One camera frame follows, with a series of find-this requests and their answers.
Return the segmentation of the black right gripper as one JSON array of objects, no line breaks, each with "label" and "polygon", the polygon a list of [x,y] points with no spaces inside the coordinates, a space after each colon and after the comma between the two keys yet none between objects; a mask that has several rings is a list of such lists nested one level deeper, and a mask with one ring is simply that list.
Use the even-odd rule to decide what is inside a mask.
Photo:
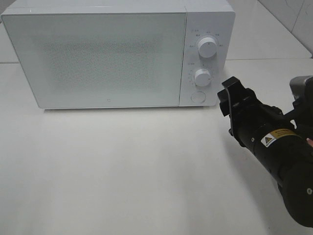
[{"label": "black right gripper", "polygon": [[[250,88],[243,88],[240,80],[231,77],[222,83],[223,90],[218,92],[219,107],[223,116],[231,114],[233,137],[241,147],[252,147],[252,138],[260,137],[260,129],[268,128],[280,121],[283,112],[276,106],[269,106],[257,99]],[[239,104],[229,108],[229,98],[238,98]]]}]

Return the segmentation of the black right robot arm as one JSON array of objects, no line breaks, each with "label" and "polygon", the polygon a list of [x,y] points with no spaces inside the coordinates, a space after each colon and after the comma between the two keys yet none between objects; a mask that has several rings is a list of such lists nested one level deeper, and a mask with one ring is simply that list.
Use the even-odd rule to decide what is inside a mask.
[{"label": "black right robot arm", "polygon": [[293,109],[284,114],[263,104],[239,79],[223,82],[220,109],[230,118],[229,133],[247,148],[278,184],[285,207],[300,225],[313,225],[313,78],[290,81]]}]

